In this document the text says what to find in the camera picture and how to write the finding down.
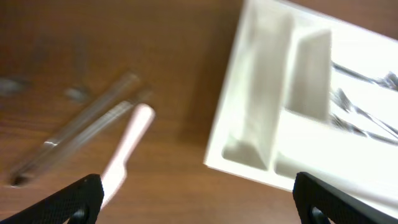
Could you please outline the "large steel spoon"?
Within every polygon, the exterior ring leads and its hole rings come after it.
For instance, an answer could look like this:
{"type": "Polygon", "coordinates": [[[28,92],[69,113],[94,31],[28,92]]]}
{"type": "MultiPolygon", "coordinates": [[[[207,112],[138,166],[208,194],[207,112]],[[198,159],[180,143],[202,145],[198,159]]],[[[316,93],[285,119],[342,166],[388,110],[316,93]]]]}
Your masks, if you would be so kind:
{"type": "Polygon", "coordinates": [[[353,70],[350,70],[342,65],[338,65],[337,63],[333,62],[332,67],[334,70],[336,70],[338,73],[356,78],[358,80],[377,85],[382,88],[386,88],[392,91],[397,91],[397,75],[393,72],[389,72],[387,75],[385,75],[382,78],[371,78],[367,77],[365,75],[362,75],[358,72],[355,72],[353,70]]]}

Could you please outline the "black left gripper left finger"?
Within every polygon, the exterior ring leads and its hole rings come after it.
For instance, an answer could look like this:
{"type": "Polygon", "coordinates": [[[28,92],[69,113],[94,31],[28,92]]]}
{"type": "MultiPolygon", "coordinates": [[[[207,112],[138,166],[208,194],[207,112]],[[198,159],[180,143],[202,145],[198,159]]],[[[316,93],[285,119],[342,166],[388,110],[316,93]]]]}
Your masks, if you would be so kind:
{"type": "Polygon", "coordinates": [[[90,174],[1,224],[95,224],[103,197],[100,175],[90,174]]]}

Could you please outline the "steel fork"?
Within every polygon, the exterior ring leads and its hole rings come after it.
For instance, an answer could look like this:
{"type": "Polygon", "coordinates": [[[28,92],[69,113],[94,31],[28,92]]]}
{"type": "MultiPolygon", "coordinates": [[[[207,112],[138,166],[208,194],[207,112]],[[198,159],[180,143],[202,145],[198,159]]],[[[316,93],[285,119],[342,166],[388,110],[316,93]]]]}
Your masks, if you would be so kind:
{"type": "Polygon", "coordinates": [[[397,146],[397,140],[392,140],[392,139],[386,138],[384,136],[381,136],[381,135],[378,135],[378,134],[375,134],[375,133],[372,133],[369,131],[365,131],[365,130],[358,128],[357,126],[339,118],[335,114],[330,115],[330,123],[333,126],[340,128],[344,131],[347,131],[349,133],[356,134],[358,136],[362,136],[365,138],[374,139],[376,141],[384,142],[387,144],[391,144],[393,146],[397,146]]]}
{"type": "Polygon", "coordinates": [[[348,114],[363,116],[397,138],[397,129],[354,105],[341,88],[331,92],[331,100],[348,114]]]}

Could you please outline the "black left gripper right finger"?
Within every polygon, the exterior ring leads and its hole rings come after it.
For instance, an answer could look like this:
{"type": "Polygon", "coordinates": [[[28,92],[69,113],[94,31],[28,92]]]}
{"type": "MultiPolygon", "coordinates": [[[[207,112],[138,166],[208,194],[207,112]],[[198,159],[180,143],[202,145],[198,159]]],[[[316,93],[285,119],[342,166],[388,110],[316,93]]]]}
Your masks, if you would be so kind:
{"type": "Polygon", "coordinates": [[[307,173],[296,175],[293,198],[305,224],[397,224],[389,216],[307,173]]]}

